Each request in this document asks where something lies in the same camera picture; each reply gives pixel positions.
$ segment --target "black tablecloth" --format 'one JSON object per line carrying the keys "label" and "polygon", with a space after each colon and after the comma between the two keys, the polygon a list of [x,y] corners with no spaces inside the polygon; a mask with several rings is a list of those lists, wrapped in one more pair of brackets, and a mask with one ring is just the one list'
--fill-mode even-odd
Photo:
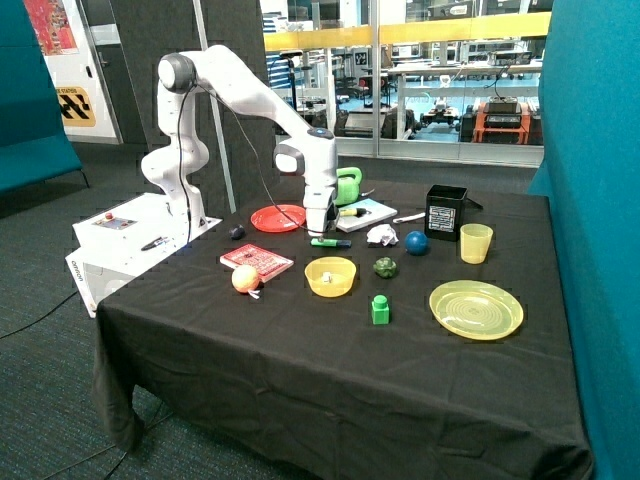
{"label": "black tablecloth", "polygon": [[[372,197],[408,216],[430,185],[366,182]],[[301,179],[275,190],[300,204]],[[484,264],[459,245],[432,240],[423,257],[401,246],[423,221],[394,225],[400,244],[370,248],[368,228],[332,237],[348,250],[311,247],[301,231],[258,232],[242,209],[98,308],[94,400],[113,440],[139,442],[131,408],[140,385],[181,417],[218,428],[271,459],[327,479],[588,478],[593,458],[582,425],[548,203],[543,197],[469,192],[484,210],[465,221],[495,230]],[[242,223],[248,235],[232,241]],[[253,243],[295,260],[259,300],[237,293],[219,256]],[[312,293],[304,267],[321,256],[357,266],[352,291]],[[399,274],[375,275],[391,256]],[[444,282],[469,279],[510,291],[521,328],[476,342],[449,333],[429,309]],[[391,323],[374,326],[373,297],[389,298]]]}

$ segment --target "yellow railing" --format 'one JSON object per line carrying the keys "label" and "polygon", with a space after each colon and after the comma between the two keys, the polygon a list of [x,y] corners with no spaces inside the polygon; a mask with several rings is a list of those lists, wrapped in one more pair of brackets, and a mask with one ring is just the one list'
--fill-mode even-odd
{"label": "yellow railing", "polygon": [[[380,26],[380,43],[440,42],[547,35],[551,13],[491,15],[437,22],[415,22]],[[371,27],[334,28],[312,32],[269,33],[264,36],[265,51],[299,48],[352,47],[370,45]]]}

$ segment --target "red book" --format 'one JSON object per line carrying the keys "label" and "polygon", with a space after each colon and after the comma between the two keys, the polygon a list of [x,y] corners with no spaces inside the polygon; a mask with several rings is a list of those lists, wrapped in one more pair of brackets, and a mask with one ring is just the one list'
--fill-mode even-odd
{"label": "red book", "polygon": [[233,269],[240,265],[251,265],[258,270],[260,280],[266,283],[293,265],[293,260],[247,243],[240,248],[221,255],[220,263]]}

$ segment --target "white door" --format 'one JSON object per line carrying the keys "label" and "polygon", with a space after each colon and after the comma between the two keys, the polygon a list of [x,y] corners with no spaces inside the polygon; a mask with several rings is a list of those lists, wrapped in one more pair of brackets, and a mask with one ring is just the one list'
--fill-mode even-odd
{"label": "white door", "polygon": [[24,0],[70,140],[121,143],[84,12],[76,0]]}

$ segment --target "green kettlebell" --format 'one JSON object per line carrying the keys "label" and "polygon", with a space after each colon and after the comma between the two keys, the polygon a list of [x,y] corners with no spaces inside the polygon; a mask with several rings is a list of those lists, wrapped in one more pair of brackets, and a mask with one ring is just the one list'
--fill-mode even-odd
{"label": "green kettlebell", "polygon": [[360,169],[358,167],[339,168],[336,173],[338,174],[338,196],[335,204],[340,207],[358,200],[362,181]]}

